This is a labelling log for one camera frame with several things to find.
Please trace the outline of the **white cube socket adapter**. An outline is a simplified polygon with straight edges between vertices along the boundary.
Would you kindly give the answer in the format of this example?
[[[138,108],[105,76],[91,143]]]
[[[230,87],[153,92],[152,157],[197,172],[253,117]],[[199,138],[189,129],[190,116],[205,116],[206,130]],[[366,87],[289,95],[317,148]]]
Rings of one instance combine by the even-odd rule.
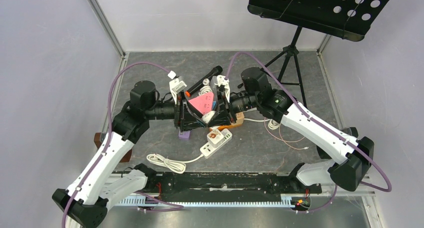
[[[224,142],[224,139],[225,136],[219,129],[214,129],[207,134],[207,141],[214,148],[220,146]]]

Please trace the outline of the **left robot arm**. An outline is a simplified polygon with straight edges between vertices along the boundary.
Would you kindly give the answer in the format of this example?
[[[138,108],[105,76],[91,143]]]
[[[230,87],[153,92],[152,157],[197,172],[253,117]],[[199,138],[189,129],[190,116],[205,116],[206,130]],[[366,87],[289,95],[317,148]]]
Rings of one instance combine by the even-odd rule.
[[[63,227],[72,220],[83,228],[97,228],[108,211],[132,193],[152,192],[157,179],[134,168],[109,186],[105,183],[121,159],[149,129],[150,120],[174,119],[177,125],[184,108],[186,84],[181,78],[169,82],[171,99],[163,101],[153,82],[137,82],[129,101],[114,117],[100,148],[82,173],[66,189],[57,189],[52,199],[63,210]]]

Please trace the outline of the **white square adapter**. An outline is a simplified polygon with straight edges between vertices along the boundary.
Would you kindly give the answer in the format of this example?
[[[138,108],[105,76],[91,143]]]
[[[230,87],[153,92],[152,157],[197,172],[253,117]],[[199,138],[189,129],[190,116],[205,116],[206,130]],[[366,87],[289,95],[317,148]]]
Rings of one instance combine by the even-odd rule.
[[[206,114],[204,114],[203,116],[202,116],[202,120],[206,123],[206,124],[208,124],[211,120],[212,120],[212,118],[214,117],[214,115],[215,115],[215,111],[210,111],[210,112],[208,112],[208,113],[206,113]]]

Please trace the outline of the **pink triangular socket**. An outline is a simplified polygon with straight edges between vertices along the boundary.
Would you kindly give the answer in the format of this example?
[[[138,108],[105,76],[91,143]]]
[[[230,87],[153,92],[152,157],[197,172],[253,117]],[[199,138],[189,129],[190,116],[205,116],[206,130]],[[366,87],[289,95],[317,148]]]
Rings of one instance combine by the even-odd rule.
[[[208,92],[203,95],[197,96],[188,102],[202,115],[205,115],[213,110],[214,93]]]

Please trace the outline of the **tan cube socket adapter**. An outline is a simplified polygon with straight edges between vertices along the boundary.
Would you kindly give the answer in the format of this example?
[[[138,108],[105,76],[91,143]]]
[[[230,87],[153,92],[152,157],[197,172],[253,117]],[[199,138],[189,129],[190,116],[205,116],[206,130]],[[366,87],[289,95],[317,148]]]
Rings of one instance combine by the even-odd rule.
[[[239,126],[244,122],[245,115],[243,112],[237,113],[234,122],[232,123],[234,126]]]

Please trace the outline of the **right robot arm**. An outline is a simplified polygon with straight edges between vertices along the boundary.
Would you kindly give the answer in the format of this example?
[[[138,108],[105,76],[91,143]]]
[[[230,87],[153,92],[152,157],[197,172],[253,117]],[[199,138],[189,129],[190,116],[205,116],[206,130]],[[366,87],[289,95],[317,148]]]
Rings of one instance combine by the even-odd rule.
[[[300,164],[289,178],[289,187],[302,192],[308,186],[333,182],[342,189],[354,192],[372,166],[374,142],[368,137],[358,138],[351,127],[341,131],[311,113],[287,91],[272,88],[267,76],[251,67],[241,73],[244,89],[230,93],[230,81],[222,75],[213,76],[210,86],[217,91],[216,115],[223,115],[229,123],[235,114],[257,109],[264,117],[289,127],[310,140],[326,155],[325,161]]]

